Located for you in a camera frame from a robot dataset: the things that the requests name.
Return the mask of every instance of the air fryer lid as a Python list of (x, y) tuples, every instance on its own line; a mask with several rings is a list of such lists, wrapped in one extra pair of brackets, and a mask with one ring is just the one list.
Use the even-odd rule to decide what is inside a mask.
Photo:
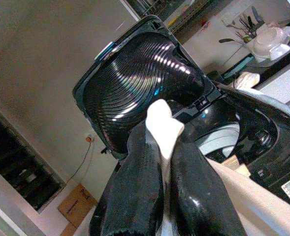
[(155, 100), (189, 106), (205, 96), (205, 82), (212, 84), (184, 56), (175, 38), (163, 33), (164, 27), (146, 30), (142, 24), (148, 28), (148, 21), (142, 20), (120, 43), (113, 43), (115, 49), (103, 55), (74, 89), (77, 105), (106, 146), (117, 153), (127, 153), (130, 130), (144, 120)]

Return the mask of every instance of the wall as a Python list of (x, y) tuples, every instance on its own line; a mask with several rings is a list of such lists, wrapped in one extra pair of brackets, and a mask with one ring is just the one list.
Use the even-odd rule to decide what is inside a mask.
[[(202, 34), (197, 32), (183, 45), (206, 73), (215, 69), (223, 73), (250, 53), (245, 48), (241, 48), (235, 53), (240, 48), (240, 45), (235, 43), (219, 44), (218, 42), (219, 39), (227, 37), (239, 39), (232, 28), (226, 28), (224, 26), (221, 19), (225, 13), (233, 9), (236, 3), (240, 2), (243, 4), (249, 3), (249, 6), (255, 6), (258, 13), (268, 24), (272, 21), (278, 22), (290, 19), (290, 5), (286, 0), (234, 0), (217, 14), (218, 22), (216, 22), (216, 29), (213, 30), (214, 32), (212, 34), (202, 38), (201, 36), (204, 36), (207, 29)], [(245, 13), (251, 15), (252, 20), (256, 23), (251, 8), (247, 8)], [(235, 21), (236, 25), (240, 27), (241, 25), (239, 25), (238, 19), (237, 17)]]
[[(83, 159), (86, 135), (95, 135), (72, 89), (103, 47), (134, 23), (118, 0), (37, 1), (0, 52), (0, 111), (64, 180)], [(57, 206), (81, 181), (90, 158), (82, 184), (100, 198), (117, 163), (100, 154), (103, 148), (97, 137), (75, 182), (43, 212), (21, 205), (46, 235), (59, 235), (67, 225)]]
[(34, 0), (0, 1), (0, 52), (34, 4)]
[[(46, 149), (41, 146), (40, 142), (33, 136), (30, 129), (26, 128), (26, 124), (15, 117), (9, 109), (0, 101), (0, 112), (10, 121), (10, 123), (24, 136), (31, 146), (41, 153), (43, 158), (49, 154)], [(69, 223), (65, 217), (58, 211), (59, 204), (77, 185), (77, 182), (70, 181), (68, 185), (50, 202), (48, 206), (39, 214), (31, 205), (20, 196), (20, 194), (0, 175), (0, 193), (6, 199), (6, 204), (0, 201), (0, 209), (7, 214), (10, 219), (15, 222), (28, 235), (41, 235), (34, 233), (34, 225), (39, 228), (45, 235), (59, 236), (66, 225)]]

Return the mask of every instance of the utensil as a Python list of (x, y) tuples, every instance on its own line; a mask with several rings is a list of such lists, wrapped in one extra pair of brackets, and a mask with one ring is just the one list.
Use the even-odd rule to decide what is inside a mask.
[(226, 24), (226, 22), (224, 22), (224, 20), (222, 20), (222, 23), (227, 27), (227, 24)]
[(226, 25), (227, 28), (235, 28), (237, 30), (245, 30), (245, 28), (239, 28), (237, 26), (233, 26), (233, 25)]
[(235, 35), (237, 35), (239, 38), (241, 38), (241, 39), (242, 39), (242, 36), (240, 36), (239, 34), (235, 33)]
[(239, 32), (236, 32), (236, 34), (239, 36), (239, 37), (243, 37), (243, 35), (241, 34), (241, 33), (239, 33)]
[(232, 38), (219, 39), (219, 43), (228, 43), (228, 42), (236, 42), (236, 43), (240, 43), (240, 44), (244, 45), (244, 42), (241, 42), (241, 41), (238, 41), (238, 40), (234, 40)]
[(241, 18), (239, 19), (239, 22), (245, 27), (247, 28), (248, 30), (250, 29), (250, 26), (244, 21), (242, 20)]
[(246, 44), (252, 40), (252, 38), (248, 35), (243, 36), (242, 39), (243, 39), (243, 42)]
[(248, 22), (249, 22), (249, 26), (250, 26), (250, 28), (252, 29), (253, 26), (254, 26), (254, 24), (253, 24), (253, 22), (252, 22), (251, 16), (248, 16)]
[(253, 15), (254, 15), (254, 18), (256, 19), (256, 21), (257, 21), (258, 23), (264, 21), (264, 20), (263, 20), (263, 19), (258, 15), (258, 11), (257, 11), (257, 9), (256, 9), (254, 6), (252, 6), (251, 8), (252, 8), (252, 12), (253, 12)]
[(245, 30), (245, 29), (242, 29), (242, 31), (247, 34), (248, 36), (250, 36), (251, 38), (255, 38), (255, 35), (253, 33), (251, 33), (249, 30)]
[(242, 13), (243, 21), (246, 22), (248, 20), (248, 16), (245, 13)]

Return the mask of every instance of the white bowl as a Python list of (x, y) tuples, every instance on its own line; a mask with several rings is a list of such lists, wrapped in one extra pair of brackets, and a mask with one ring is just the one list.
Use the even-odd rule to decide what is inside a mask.
[(289, 51), (290, 51), (290, 46), (288, 46), (287, 44), (281, 43), (269, 51), (270, 59), (276, 60)]
[(279, 44), (288, 44), (289, 41), (290, 36), (281, 28), (268, 28), (254, 39), (253, 53), (261, 58), (269, 58), (272, 48)]

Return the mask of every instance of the electrical outlet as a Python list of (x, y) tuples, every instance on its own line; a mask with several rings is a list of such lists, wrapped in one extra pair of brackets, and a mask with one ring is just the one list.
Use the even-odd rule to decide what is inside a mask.
[(95, 140), (95, 137), (92, 134), (86, 134), (86, 138), (91, 138), (92, 142)]

